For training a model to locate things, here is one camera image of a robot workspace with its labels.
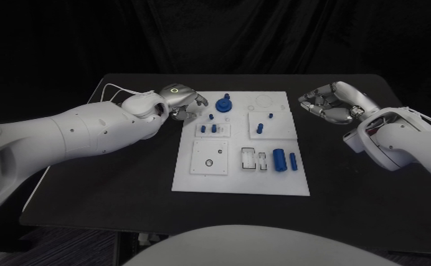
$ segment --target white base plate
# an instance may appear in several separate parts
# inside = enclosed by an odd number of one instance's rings
[[[297,139],[251,140],[250,138],[250,112],[266,112],[269,114],[289,113],[290,128],[295,129],[286,92],[199,93],[211,105],[208,107],[199,107],[197,103],[194,103],[188,108],[189,112],[198,114],[198,118],[185,120],[182,128],[174,191],[310,196]],[[224,97],[225,93],[231,95],[233,109],[228,113],[221,113],[217,110],[217,101]],[[231,137],[223,137],[223,140],[228,141],[228,175],[192,174],[191,167],[195,141],[223,141],[221,138],[217,137],[197,137],[197,125],[227,123],[231,125]],[[257,167],[257,170],[243,169],[243,148],[254,148],[257,156],[260,153],[266,153],[269,170],[263,171],[260,167]],[[287,158],[287,171],[284,172],[276,171],[274,149],[284,149]],[[297,157],[297,171],[292,170],[290,153],[295,153]]]

